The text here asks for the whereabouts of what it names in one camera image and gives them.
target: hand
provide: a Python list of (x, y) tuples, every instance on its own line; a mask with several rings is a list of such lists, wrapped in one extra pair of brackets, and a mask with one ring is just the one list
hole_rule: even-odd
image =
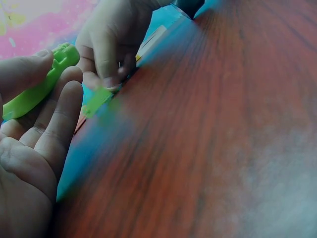
[(136, 66), (152, 12), (171, 0), (101, 0), (78, 35), (84, 84), (116, 91)]
[[(52, 52), (0, 61), (0, 113), (4, 103), (41, 82)], [(81, 108), (83, 75), (68, 68), (43, 105), (0, 128), (1, 237), (44, 234)]]

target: wooden surface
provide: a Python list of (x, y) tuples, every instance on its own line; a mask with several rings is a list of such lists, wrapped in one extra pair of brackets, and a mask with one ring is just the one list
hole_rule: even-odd
[(54, 237), (317, 237), (317, 2), (207, 1), (85, 128)]

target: finger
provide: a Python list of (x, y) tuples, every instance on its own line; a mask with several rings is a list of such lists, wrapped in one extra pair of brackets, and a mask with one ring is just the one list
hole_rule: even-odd
[(39, 52), (36, 56), (0, 61), (0, 94), (3, 103), (42, 82), (52, 63), (53, 53), (48, 50)]
[(126, 55), (123, 66), (119, 69), (118, 75), (122, 80), (126, 79), (133, 69), (137, 66), (137, 61), (133, 54)]
[(89, 89), (95, 91), (102, 85), (102, 82), (98, 75), (93, 72), (84, 72), (84, 85), (87, 86)]
[(94, 47), (95, 64), (98, 76), (106, 88), (113, 90), (119, 87), (118, 63), (116, 58), (116, 38), (102, 32), (91, 35)]
[(63, 74), (60, 77), (60, 80), (58, 81), (54, 91), (46, 101), (33, 127), (21, 136), (21, 143), (31, 148), (34, 148), (37, 141), (40, 139), (41, 135), (44, 133), (44, 131), (46, 130), (51, 121), (52, 115), (55, 111), (58, 99), (63, 88), (68, 82), (71, 81), (77, 81), (79, 83), (82, 83), (83, 73), (79, 68), (69, 67), (63, 72)]
[(40, 115), (40, 112), (43, 111), (43, 106), (45, 106), (45, 108), (51, 109), (51, 113), (48, 113), (48, 109), (46, 110), (46, 112), (42, 112), (42, 116), (40, 116), (41, 118), (44, 117), (44, 115), (49, 115), (53, 114), (54, 112), (54, 104), (56, 106), (56, 101), (58, 100), (60, 93), (63, 89), (63, 87), (66, 85), (66, 83), (70, 82), (70, 81), (78, 81), (78, 82), (82, 82), (83, 79), (83, 75), (82, 72), (79, 68), (77, 67), (69, 67), (67, 68), (61, 75), (59, 81), (57, 82), (53, 92), (50, 94), (49, 99), (47, 102), (42, 102), (39, 105), (37, 105), (32, 111), (30, 111), (28, 114), (26, 114), (25, 116), (19, 118), (19, 119), (14, 119), (14, 120), (9, 120), (6, 123), (4, 123), (0, 129), (0, 132), (2, 132), (4, 135), (14, 138), (16, 140), (20, 140), (21, 137), (23, 136), (22, 139), (22, 143), (27, 143), (26, 138), (32, 138), (31, 134), (32, 133), (27, 133), (27, 135), (25, 135), (25, 133), (30, 130), (33, 126), (36, 127), (40, 127), (41, 125), (45, 125), (45, 123), (42, 124), (37, 124), (36, 120), (39, 120), (38, 117)]
[(79, 82), (71, 81), (65, 85), (52, 119), (34, 148), (48, 162), (57, 181), (78, 122), (82, 99), (83, 88)]

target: green plastic piece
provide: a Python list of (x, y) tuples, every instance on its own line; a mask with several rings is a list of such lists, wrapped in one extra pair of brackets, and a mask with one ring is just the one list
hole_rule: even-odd
[(4, 120), (20, 118), (35, 108), (54, 89), (63, 71), (70, 66), (75, 66), (80, 59), (77, 49), (70, 43), (59, 45), (53, 50), (53, 54), (52, 68), (46, 79), (6, 103), (3, 106)]
[(100, 87), (82, 110), (87, 118), (92, 118), (98, 109), (112, 98), (113, 94), (103, 87)]

